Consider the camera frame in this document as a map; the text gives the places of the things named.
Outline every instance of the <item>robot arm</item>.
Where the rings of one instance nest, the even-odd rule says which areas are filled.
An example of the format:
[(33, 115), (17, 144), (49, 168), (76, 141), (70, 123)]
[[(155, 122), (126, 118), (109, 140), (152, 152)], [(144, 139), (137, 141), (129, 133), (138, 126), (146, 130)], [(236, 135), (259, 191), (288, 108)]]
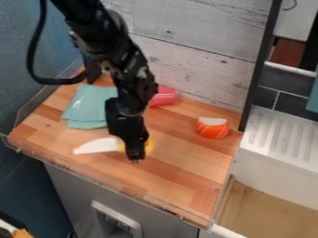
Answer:
[[(141, 114), (157, 93), (158, 85), (139, 47), (130, 39), (121, 16), (104, 8), (99, 0), (51, 0), (70, 25), (74, 45), (89, 60), (108, 70), (117, 87), (118, 98), (105, 102), (110, 134), (121, 138), (127, 157), (137, 163), (145, 157), (149, 137)], [(29, 73), (40, 84), (74, 84), (84, 80), (82, 73), (71, 79), (48, 79), (35, 75), (33, 59), (46, 18), (46, 0), (40, 0), (41, 18), (28, 50)]]

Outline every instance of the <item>black metal pole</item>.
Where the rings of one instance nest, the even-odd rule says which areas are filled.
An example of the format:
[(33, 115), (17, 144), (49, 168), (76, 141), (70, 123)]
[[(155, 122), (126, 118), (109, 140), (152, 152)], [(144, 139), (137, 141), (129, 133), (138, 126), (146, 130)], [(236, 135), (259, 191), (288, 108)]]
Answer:
[(281, 9), (281, 4), (283, 0), (272, 0), (272, 6), (270, 10), (270, 15), (268, 17), (266, 28), (264, 32), (264, 36), (260, 45), (259, 53), (258, 53), (258, 59), (256, 61), (255, 69), (253, 72), (251, 84), (248, 88), (248, 94), (245, 101), (245, 106), (243, 109), (243, 115), (241, 118), (241, 123), (239, 126), (239, 130), (244, 132), (248, 116), (251, 112), (254, 97), (256, 95), (256, 90), (258, 87), (259, 78), (261, 75), (261, 72), (263, 70), (264, 62), (266, 58), (268, 57), (268, 53), (272, 47), (272, 36), (275, 29), (276, 21), (278, 19), (278, 14)]

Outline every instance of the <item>black cable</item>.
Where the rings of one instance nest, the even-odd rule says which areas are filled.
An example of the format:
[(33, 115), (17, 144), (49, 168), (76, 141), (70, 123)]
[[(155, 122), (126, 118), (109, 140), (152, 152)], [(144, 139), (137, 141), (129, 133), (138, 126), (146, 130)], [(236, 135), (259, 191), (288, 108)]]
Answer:
[(73, 78), (43, 78), (39, 77), (34, 72), (34, 58), (36, 53), (36, 48), (41, 38), (42, 31), (46, 25), (46, 15), (47, 15), (47, 5), (46, 0), (40, 0), (40, 19), (35, 28), (33, 37), (29, 44), (28, 53), (27, 53), (27, 69), (30, 76), (39, 84), (42, 85), (72, 85), (82, 82), (86, 78), (86, 72), (79, 73)]
[(292, 7), (289, 7), (289, 8), (284, 8), (283, 11), (292, 10), (292, 9), (294, 9), (297, 5), (298, 5), (298, 1), (297, 1), (297, 0), (294, 0), (294, 5), (293, 5)]

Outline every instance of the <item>wooden countertop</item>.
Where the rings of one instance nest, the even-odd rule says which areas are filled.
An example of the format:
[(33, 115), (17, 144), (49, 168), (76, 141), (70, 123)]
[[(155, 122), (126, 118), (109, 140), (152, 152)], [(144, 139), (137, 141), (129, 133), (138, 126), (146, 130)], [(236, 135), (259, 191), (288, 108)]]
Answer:
[[(108, 76), (97, 82), (100, 86), (110, 84)], [(105, 128), (69, 129), (60, 119), (77, 87), (59, 87), (10, 133), (8, 142), (51, 164), (206, 227), (241, 139), (236, 130), (241, 115), (185, 98), (178, 98), (174, 105), (151, 108), (145, 117), (154, 150), (145, 161), (132, 165), (122, 153), (72, 154), (74, 148), (108, 136)], [(200, 137), (194, 130), (199, 116), (228, 119), (229, 135), (225, 139)]]

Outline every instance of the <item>white wooden plank wall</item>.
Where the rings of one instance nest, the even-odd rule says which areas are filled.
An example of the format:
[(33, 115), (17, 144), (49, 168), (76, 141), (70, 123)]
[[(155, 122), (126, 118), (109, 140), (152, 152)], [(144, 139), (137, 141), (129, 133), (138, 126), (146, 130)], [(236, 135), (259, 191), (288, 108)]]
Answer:
[(272, 0), (103, 0), (126, 20), (159, 84), (241, 111)]
[(254, 63), (138, 35), (132, 38), (142, 47), (159, 84), (220, 107), (244, 107)]

